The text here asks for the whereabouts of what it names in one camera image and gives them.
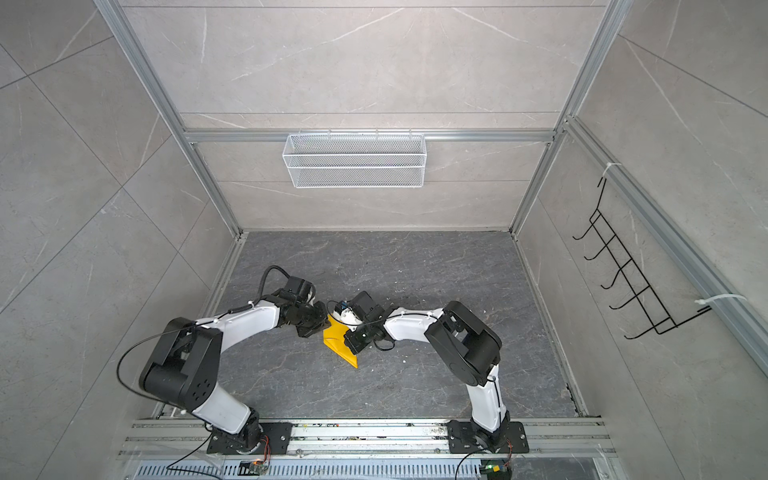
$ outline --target zip tie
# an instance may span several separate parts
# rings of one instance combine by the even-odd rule
[[[603,170],[603,177],[605,177],[605,174],[608,173],[608,169],[613,167],[614,165],[621,165],[621,164],[612,164],[611,162],[608,162],[605,164],[605,170]]]
[[[746,300],[746,297],[744,295],[737,295],[736,293],[721,293],[720,295],[711,296],[710,298],[694,300],[694,302],[698,303],[699,305],[707,305],[709,302],[712,302],[714,300],[719,300],[721,298],[737,298],[740,300]]]

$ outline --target metal basket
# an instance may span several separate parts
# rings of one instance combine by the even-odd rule
[[[283,160],[296,188],[421,187],[421,134],[292,134]]]

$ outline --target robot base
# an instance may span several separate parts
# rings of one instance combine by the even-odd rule
[[[480,445],[478,442],[475,427],[471,422],[451,420],[448,422],[447,426],[448,445],[451,453],[466,454],[474,452],[484,446]],[[496,441],[496,444],[498,445],[497,449],[494,450],[493,448],[488,448],[488,450],[491,450],[493,453],[509,453],[507,439],[512,444],[512,453],[529,453],[531,451],[528,447],[528,437],[525,434],[525,429],[520,422],[503,422],[494,437],[498,439]]]
[[[261,423],[262,435],[270,440],[272,455],[285,455],[288,452],[288,442],[293,423],[290,422],[264,422]],[[263,455],[265,442],[259,442],[256,449],[248,455]],[[225,435],[214,435],[208,442],[207,453],[221,453],[224,455],[242,455],[238,452],[241,446],[233,444]]]

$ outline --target yellow object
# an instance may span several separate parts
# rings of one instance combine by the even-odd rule
[[[331,326],[323,330],[323,343],[351,366],[357,368],[357,357],[348,346],[344,345],[344,334],[349,331],[349,327],[337,322],[331,315],[328,315],[328,321],[331,322]]]

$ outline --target black wire rack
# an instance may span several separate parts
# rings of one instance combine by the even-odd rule
[[[600,202],[603,200],[603,192],[605,192],[605,178],[601,178],[598,182],[598,188],[600,188],[600,197],[598,198],[598,205],[594,208],[594,211],[592,212],[592,215],[589,216],[589,228],[587,228],[587,231],[585,231],[580,237],[573,237],[574,240],[581,240],[584,237],[586,237],[587,233],[590,232],[590,230],[593,230],[597,236],[600,238],[600,241],[603,243],[603,247],[592,257],[587,258],[584,257],[585,260],[591,261],[603,253],[604,251],[607,251],[611,255],[611,259],[613,259],[614,263],[616,264],[616,267],[618,270],[616,271],[616,274],[614,275],[614,279],[611,281],[611,285],[605,286],[600,285],[604,290],[609,290],[611,287],[613,287],[616,284],[616,280],[618,279],[619,275],[621,275],[624,278],[624,281],[629,286],[630,291],[632,292],[632,297],[630,297],[629,300],[622,303],[619,306],[611,306],[609,305],[609,308],[612,310],[619,310],[621,308],[624,308],[629,303],[631,303],[633,300],[637,300],[637,303],[640,304],[640,308],[643,310],[643,313],[645,314],[646,318],[648,319],[648,322],[650,323],[650,327],[643,330],[642,332],[638,333],[635,336],[624,336],[625,339],[634,340],[637,338],[640,338],[641,336],[645,335],[646,333],[650,332],[651,330],[654,330],[657,334],[662,335],[666,332],[669,332],[672,329],[676,329],[679,326],[684,325],[685,323],[690,322],[691,320],[695,319],[698,316],[701,316],[710,310],[712,308],[710,306],[704,306],[696,311],[695,314],[692,316],[686,318],[682,321],[676,321],[672,315],[669,313],[669,310],[667,310],[667,307],[664,305],[664,303],[661,301],[661,298],[656,294],[656,290],[651,286],[650,282],[648,281],[648,278],[646,278],[645,273],[643,273],[643,270],[640,268],[639,265],[637,265],[637,262],[632,257],[631,253],[627,248],[624,246],[624,242],[621,241],[621,238],[616,234],[616,231],[611,226],[610,223],[608,223],[608,219],[605,218],[605,215],[600,211]],[[595,226],[595,224],[602,220],[602,223],[605,224],[608,231],[610,231],[610,236],[607,237],[607,234],[604,235],[600,233],[600,230]],[[619,250],[612,250],[611,249],[611,243],[614,245],[617,244],[614,249]],[[624,257],[628,258],[629,260],[625,262],[620,262],[617,257]],[[629,277],[627,276],[627,269],[630,267],[634,267],[634,269],[640,274],[640,278],[642,278],[643,285],[635,286],[632,284],[632,282],[629,280]],[[653,319],[653,316],[648,312],[648,308],[646,303],[641,299],[642,294],[646,294],[647,297],[650,297],[650,301],[655,301],[660,306],[660,311],[662,312],[663,319],[660,321],[655,321]]]

